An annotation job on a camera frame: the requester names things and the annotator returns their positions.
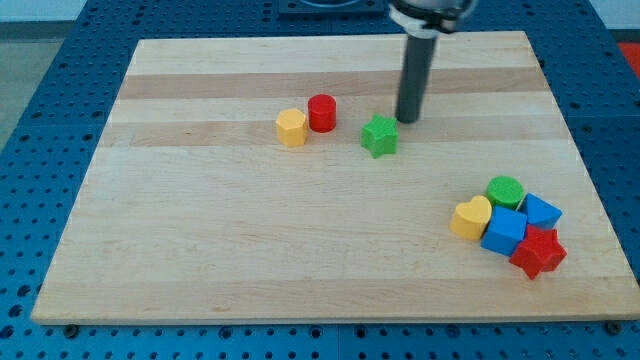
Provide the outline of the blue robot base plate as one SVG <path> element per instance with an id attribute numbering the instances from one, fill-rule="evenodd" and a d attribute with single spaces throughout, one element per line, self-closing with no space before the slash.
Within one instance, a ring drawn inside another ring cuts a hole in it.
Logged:
<path id="1" fill-rule="evenodd" d="M 387 0 L 276 0 L 281 18 L 305 16 L 383 15 Z"/>

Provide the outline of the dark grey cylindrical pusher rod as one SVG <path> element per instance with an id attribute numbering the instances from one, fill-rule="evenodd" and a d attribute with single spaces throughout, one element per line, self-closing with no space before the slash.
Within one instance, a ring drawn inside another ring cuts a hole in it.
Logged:
<path id="1" fill-rule="evenodd" d="M 407 36 L 396 101 L 396 118 L 401 123 L 419 120 L 435 46 L 435 37 Z"/>

